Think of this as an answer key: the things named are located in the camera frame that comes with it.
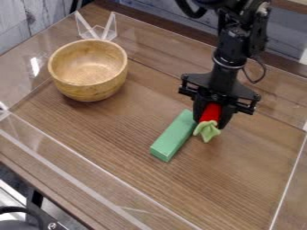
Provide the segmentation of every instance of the bowl rim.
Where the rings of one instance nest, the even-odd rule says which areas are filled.
[[[101,82],[97,82],[97,83],[95,83],[95,84],[75,84],[75,83],[72,83],[72,82],[64,81],[63,79],[60,79],[60,78],[57,77],[57,74],[53,72],[53,68],[52,68],[53,58],[55,58],[55,56],[59,54],[59,52],[60,52],[63,49],[65,49],[67,47],[75,45],[76,43],[89,42],[89,41],[97,41],[97,42],[108,43],[108,44],[111,44],[112,46],[115,46],[115,47],[120,50],[121,54],[124,55],[124,63],[123,63],[123,66],[121,66],[120,70],[116,72],[116,75],[113,75],[113,77],[112,77],[111,79],[108,79],[107,81],[101,81]],[[51,73],[51,75],[52,75],[52,78],[56,79],[59,82],[61,82],[61,83],[64,83],[64,84],[69,84],[69,85],[73,85],[73,86],[93,86],[93,85],[97,85],[97,84],[108,83],[108,82],[109,82],[109,81],[124,71],[124,69],[125,69],[125,67],[127,67],[127,63],[128,63],[127,53],[125,53],[124,49],[123,49],[116,43],[113,43],[112,41],[108,41],[108,40],[96,40],[96,39],[76,40],[76,41],[73,41],[73,42],[67,43],[64,46],[61,46],[61,47],[52,53],[52,55],[51,55],[51,57],[49,57],[49,60],[48,60],[48,71],[49,71],[49,73]]]

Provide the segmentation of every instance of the green block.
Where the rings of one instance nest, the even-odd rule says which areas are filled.
[[[150,147],[150,153],[168,162],[195,130],[194,113],[184,110]]]

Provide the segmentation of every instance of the red object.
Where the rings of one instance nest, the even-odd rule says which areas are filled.
[[[202,118],[199,120],[199,123],[203,122],[203,121],[216,121],[219,122],[219,116],[220,116],[220,113],[222,113],[222,107],[219,104],[216,103],[210,103],[207,105],[207,108],[203,112],[203,115],[202,115]]]

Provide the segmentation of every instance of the wooden tabletop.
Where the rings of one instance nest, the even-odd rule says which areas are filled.
[[[81,14],[95,25],[109,12],[91,4]],[[191,137],[166,164],[148,148],[192,107],[179,77],[210,71],[214,47],[120,14],[116,21],[115,42],[129,57],[123,89],[80,103],[47,80],[0,122],[0,160],[93,229],[268,229],[306,137],[306,79],[270,67],[250,85],[264,96],[255,115],[238,114],[208,145]],[[1,68],[37,44],[49,54],[76,39],[71,16],[0,57]],[[248,71],[259,74],[252,61]],[[287,207],[294,218],[279,221],[302,226]]]

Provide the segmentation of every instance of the wooden bowl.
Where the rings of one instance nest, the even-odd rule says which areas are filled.
[[[67,97],[95,102],[112,96],[124,84],[127,54],[109,41],[79,40],[53,52],[48,70]]]

